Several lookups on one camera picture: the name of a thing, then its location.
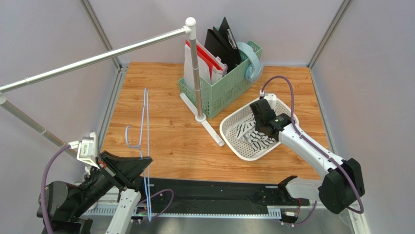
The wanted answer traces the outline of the black white striped tank top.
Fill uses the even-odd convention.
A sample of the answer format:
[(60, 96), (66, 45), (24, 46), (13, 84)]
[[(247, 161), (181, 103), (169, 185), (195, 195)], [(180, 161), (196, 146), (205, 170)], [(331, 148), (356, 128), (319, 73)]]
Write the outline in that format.
[(254, 151), (268, 149), (276, 140), (255, 130), (255, 122), (248, 121), (236, 126), (236, 139), (250, 143)]

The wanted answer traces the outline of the blue wire hanger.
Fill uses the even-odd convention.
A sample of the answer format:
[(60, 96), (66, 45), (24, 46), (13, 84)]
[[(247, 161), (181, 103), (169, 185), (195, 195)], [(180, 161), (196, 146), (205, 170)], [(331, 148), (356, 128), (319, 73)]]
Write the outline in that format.
[[(128, 125), (125, 128), (125, 142), (127, 147), (131, 149), (138, 149), (139, 155), (141, 158), (144, 157), (143, 150), (142, 150), (142, 140), (143, 140), (143, 133), (144, 133), (144, 125), (146, 125), (146, 133), (145, 137), (147, 140), (147, 156), (150, 156), (150, 127), (149, 127), (149, 91), (148, 88), (144, 88), (143, 93), (143, 107), (142, 107), (142, 116), (141, 116), (141, 126), (140, 126), (140, 135), (139, 135), (139, 143), (135, 146), (130, 145), (129, 143), (129, 129), (131, 125)], [(150, 193), (150, 167), (144, 169), (143, 171), (143, 181), (144, 181), (144, 192), (146, 196), (146, 205), (147, 205), (147, 221), (152, 221), (152, 208), (151, 208), (151, 193)]]

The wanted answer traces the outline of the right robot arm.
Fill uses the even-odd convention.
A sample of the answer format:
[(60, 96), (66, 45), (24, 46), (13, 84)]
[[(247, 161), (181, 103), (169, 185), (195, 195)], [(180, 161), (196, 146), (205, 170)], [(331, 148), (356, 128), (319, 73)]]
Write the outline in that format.
[(290, 179), (285, 185), (290, 197), (319, 201), (334, 214), (345, 209), (364, 212), (364, 183), (361, 166), (355, 159), (345, 160), (330, 153), (295, 123), (293, 113), (277, 115), (265, 98), (254, 101), (250, 108), (258, 132), (289, 147), (320, 176), (319, 180)]

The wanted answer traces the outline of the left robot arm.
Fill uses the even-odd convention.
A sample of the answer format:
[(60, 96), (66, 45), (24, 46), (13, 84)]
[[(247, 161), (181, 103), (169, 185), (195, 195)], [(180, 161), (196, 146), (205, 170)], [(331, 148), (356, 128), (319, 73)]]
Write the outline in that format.
[(141, 199), (144, 179), (141, 176), (153, 159), (147, 157), (119, 157), (107, 151), (96, 159), (98, 168), (78, 186), (64, 181), (46, 183), (48, 172), (58, 151), (43, 172), (40, 208), (37, 216), (43, 219), (44, 234), (88, 234), (93, 220), (81, 216), (113, 187), (119, 191), (118, 206), (106, 230), (108, 234), (126, 233), (132, 213)]

